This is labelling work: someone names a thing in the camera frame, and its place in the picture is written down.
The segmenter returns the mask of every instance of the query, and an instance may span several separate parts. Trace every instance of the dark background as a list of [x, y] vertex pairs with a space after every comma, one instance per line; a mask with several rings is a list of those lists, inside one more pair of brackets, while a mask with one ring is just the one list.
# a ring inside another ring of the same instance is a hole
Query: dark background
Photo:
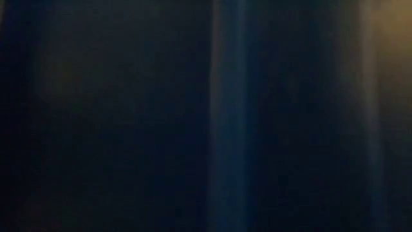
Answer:
[[[206, 231], [211, 7], [7, 2], [1, 225]], [[248, 3], [250, 231], [372, 231], [357, 10]], [[410, 55], [378, 41], [389, 221], [410, 231], [409, 82], [392, 78]]]

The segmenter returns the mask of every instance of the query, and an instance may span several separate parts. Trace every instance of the vertical light streak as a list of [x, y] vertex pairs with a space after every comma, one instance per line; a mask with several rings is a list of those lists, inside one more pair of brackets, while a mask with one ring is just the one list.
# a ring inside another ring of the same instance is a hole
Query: vertical light streak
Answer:
[[244, 232], [245, 0], [215, 0], [211, 67], [210, 232]]
[[388, 211], [384, 186], [383, 153], [381, 146], [378, 80], [375, 66], [373, 0], [360, 1], [360, 34], [364, 114], [371, 199], [371, 223], [374, 232], [388, 231]]

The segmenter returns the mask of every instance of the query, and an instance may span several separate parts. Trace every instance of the dark wall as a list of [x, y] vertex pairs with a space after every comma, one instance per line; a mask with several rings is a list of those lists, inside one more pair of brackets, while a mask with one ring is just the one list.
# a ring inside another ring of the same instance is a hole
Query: dark wall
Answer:
[[205, 229], [210, 9], [208, 1], [6, 9], [2, 48], [12, 59], [2, 81], [13, 120], [5, 124], [25, 147], [9, 156], [37, 173], [34, 186], [10, 190], [22, 195], [10, 207], [23, 231]]
[[339, 37], [337, 1], [249, 4], [250, 230], [369, 231], [359, 69], [338, 72], [356, 28]]

